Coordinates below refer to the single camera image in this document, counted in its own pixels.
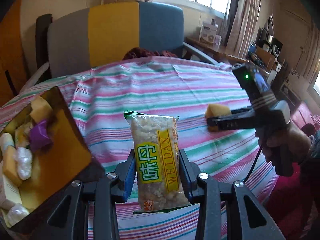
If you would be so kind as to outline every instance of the open box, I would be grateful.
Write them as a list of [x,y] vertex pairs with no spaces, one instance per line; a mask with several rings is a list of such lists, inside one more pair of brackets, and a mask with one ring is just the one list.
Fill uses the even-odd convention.
[[[22,234],[31,233],[47,219],[63,189],[74,179],[89,182],[99,180],[105,174],[103,167],[91,155],[59,88],[53,87],[41,97],[53,109],[53,144],[33,153],[31,177],[19,186],[22,204],[30,214],[11,227],[7,220],[8,211],[1,209],[7,227]],[[14,138],[15,129],[24,123],[31,111],[29,104],[7,124],[0,136],[7,132]]]

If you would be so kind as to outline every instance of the yellow sponge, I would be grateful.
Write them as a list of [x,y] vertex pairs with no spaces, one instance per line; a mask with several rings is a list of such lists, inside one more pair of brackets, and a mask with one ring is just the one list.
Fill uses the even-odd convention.
[[[206,119],[210,117],[224,116],[224,115],[230,115],[230,114],[231,114],[231,110],[228,106],[219,105],[219,104],[209,104],[207,107],[207,110],[204,113]],[[209,126],[209,130],[218,131],[218,127]]]
[[7,150],[5,151],[3,155],[3,174],[7,176],[11,182],[19,187],[22,183],[22,180],[20,179],[18,172],[17,172],[17,162],[14,159],[14,156],[16,154],[16,149],[9,145],[7,147]]
[[44,119],[49,119],[53,114],[53,110],[48,102],[39,96],[31,101],[31,107],[32,111],[30,116],[36,123],[40,123]]

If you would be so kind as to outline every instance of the wooden table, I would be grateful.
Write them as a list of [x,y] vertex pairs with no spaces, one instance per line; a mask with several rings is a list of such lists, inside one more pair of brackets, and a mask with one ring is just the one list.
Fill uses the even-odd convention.
[[[215,47],[215,46],[212,46],[210,44],[205,44],[205,43],[199,42],[197,39],[191,38],[191,37],[186,37],[185,38],[185,42],[190,44],[190,45],[192,45],[192,46],[200,47],[201,49],[204,50],[204,53],[213,54],[212,58],[215,59],[218,62],[225,62],[225,63],[231,63],[231,64],[235,64],[235,63],[241,63],[242,64],[242,63],[248,62],[244,58],[233,56],[232,55],[233,52],[228,50],[224,46]],[[190,59],[188,57],[191,57],[191,55],[189,55],[187,53],[184,56],[184,58],[185,59]]]

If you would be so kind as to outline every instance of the yellow label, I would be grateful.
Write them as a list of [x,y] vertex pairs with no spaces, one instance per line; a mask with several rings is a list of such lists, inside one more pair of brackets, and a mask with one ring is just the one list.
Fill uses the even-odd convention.
[[140,143],[135,148],[137,172],[142,183],[162,181],[161,160],[158,145],[151,142]]
[[157,132],[167,192],[178,190],[178,172],[171,146],[169,130],[158,130]]

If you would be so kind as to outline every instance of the window frame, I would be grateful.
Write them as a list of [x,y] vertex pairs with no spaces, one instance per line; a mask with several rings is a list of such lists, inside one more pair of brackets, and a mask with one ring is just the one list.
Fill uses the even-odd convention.
[[213,9],[211,6],[212,6],[212,0],[210,2],[210,6],[206,6],[206,5],[203,5],[203,4],[200,4],[198,3],[198,0],[196,1],[189,1],[189,0],[154,0],[155,2],[163,2],[163,3],[173,3],[173,4],[176,4],[176,5],[182,5],[182,6],[185,6],[185,7],[189,7],[189,8],[192,8],[192,9],[196,9],[196,10],[199,10],[199,11],[202,11],[202,12],[205,12],[205,13],[208,13],[208,14],[214,14],[216,16],[218,16],[219,18],[224,18],[224,12],[220,12],[220,11],[217,11],[215,9]]
[[317,70],[317,73],[313,76],[310,85],[307,89],[307,92],[309,93],[309,95],[312,97],[312,99],[317,103],[318,106],[320,106],[320,95],[318,94],[318,92],[315,90],[314,85],[316,83],[316,79],[318,78],[319,75],[319,69]]

